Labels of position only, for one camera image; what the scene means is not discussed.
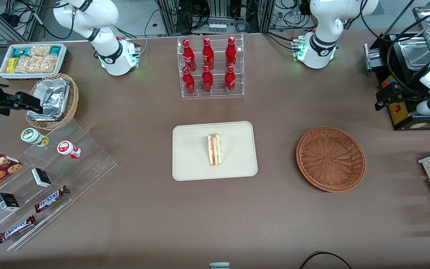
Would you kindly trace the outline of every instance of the white bottle with green cap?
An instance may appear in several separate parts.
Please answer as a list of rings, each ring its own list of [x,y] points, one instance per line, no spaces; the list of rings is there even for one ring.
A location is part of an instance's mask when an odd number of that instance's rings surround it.
[[[37,146],[46,146],[49,144],[49,138],[44,134],[39,133],[34,128],[24,129],[21,133],[21,139]]]

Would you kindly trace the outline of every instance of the acrylic bottle rack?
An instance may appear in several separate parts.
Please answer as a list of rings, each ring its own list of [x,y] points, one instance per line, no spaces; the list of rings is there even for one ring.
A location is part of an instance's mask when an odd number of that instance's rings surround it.
[[[227,73],[227,67],[225,65],[225,50],[228,45],[228,37],[233,36],[235,38],[235,47],[237,47],[237,63],[234,66],[234,73],[237,76],[235,80],[235,89],[232,94],[225,92],[225,74]],[[210,43],[214,49],[215,55],[215,68],[212,70],[214,77],[214,88],[211,93],[207,93],[203,90],[202,73],[203,73],[203,37],[201,36],[183,36],[177,40],[177,59],[179,64],[179,77],[180,77],[180,88],[182,97],[215,97],[215,96],[234,96],[244,94],[244,44],[242,34],[221,34],[211,35]],[[195,94],[188,95],[182,76],[182,68],[184,68],[184,46],[182,41],[188,39],[190,41],[190,47],[195,53],[195,62],[197,65],[196,71],[192,72],[195,80]]]
[[[88,131],[77,120],[54,129],[47,135],[49,145],[44,148],[33,145],[27,149],[18,157],[23,165],[21,170],[0,183],[0,192],[14,194],[20,206],[13,212],[0,208],[0,233],[13,228],[31,215],[34,215],[37,223],[36,226],[26,228],[22,233],[15,234],[3,242],[1,245],[8,251],[19,249],[116,165],[112,157],[92,139]],[[68,140],[81,149],[81,156],[78,159],[57,152],[56,147],[63,140]],[[36,185],[31,173],[34,167],[47,172],[52,182],[50,187]],[[70,192],[48,208],[36,213],[34,205],[63,185],[66,185]]]

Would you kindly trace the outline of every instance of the small bottle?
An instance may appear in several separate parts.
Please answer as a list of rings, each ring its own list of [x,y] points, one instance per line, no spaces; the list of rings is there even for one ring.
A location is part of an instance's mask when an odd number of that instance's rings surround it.
[[[49,143],[49,138],[44,134],[39,133],[34,128],[26,128],[21,133],[21,140],[39,147],[46,146]]]
[[[233,73],[233,66],[227,68],[227,73],[225,74],[225,92],[232,94],[235,91],[235,80],[237,76]]]
[[[207,93],[212,92],[214,87],[214,77],[212,75],[212,72],[210,72],[210,67],[208,65],[203,66],[202,81],[203,90]]]
[[[184,67],[182,71],[184,72],[184,76],[182,77],[182,80],[184,81],[184,87],[186,89],[186,92],[188,95],[194,95],[195,80],[193,80],[193,76],[190,74],[190,70],[188,69],[188,67]]]
[[[73,159],[77,159],[81,156],[81,149],[77,148],[73,143],[69,141],[62,141],[57,145],[57,151],[62,155],[68,155]]]
[[[184,39],[182,44],[184,45],[184,62],[192,72],[195,72],[197,65],[195,63],[195,53],[193,53],[193,49],[190,47],[190,42],[188,39]]]
[[[203,38],[203,64],[208,65],[210,70],[213,70],[215,68],[215,56],[214,56],[214,49],[210,45],[210,38],[205,37]]]
[[[228,46],[225,51],[225,65],[227,68],[232,65],[235,66],[237,63],[237,47],[235,47],[235,38],[230,36],[228,38]]]

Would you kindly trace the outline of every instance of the snickers bar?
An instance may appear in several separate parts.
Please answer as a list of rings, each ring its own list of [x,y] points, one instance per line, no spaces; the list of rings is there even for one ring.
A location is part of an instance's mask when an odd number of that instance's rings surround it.
[[[36,204],[34,208],[36,209],[36,213],[41,212],[44,208],[48,207],[50,204],[57,201],[59,198],[63,197],[69,190],[64,185],[61,189],[58,189],[54,194],[51,194],[48,198],[44,199],[40,203]]]
[[[22,230],[26,229],[27,227],[31,225],[36,225],[36,219],[33,215],[31,215],[27,220],[19,223],[18,225],[14,226],[13,228],[7,230],[5,233],[0,233],[0,244],[7,240],[9,237],[20,233]]]

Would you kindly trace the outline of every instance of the metal tray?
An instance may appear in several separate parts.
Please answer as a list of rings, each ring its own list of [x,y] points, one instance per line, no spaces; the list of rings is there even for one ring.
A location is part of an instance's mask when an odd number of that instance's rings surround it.
[[[401,53],[410,70],[420,70],[430,61],[430,49],[424,37],[413,37],[405,41],[400,41],[399,47],[401,47]]]

